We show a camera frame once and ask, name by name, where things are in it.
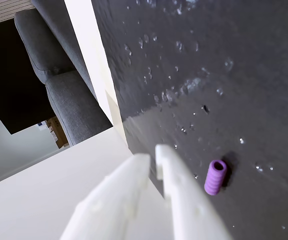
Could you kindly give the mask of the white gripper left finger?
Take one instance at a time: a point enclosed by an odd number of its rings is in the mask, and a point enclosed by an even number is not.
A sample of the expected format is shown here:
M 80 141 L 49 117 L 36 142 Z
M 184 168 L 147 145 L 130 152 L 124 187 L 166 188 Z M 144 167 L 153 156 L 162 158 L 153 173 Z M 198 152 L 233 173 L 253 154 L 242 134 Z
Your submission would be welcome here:
M 124 240 L 149 181 L 151 158 L 137 153 L 77 204 L 62 240 Z

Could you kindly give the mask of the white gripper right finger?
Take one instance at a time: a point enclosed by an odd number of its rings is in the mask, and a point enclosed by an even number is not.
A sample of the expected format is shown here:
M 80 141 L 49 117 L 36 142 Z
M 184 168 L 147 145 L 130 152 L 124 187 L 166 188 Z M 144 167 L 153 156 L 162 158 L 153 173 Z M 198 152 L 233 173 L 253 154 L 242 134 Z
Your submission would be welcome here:
M 231 240 L 232 235 L 179 154 L 155 146 L 156 178 L 171 208 L 175 240 Z

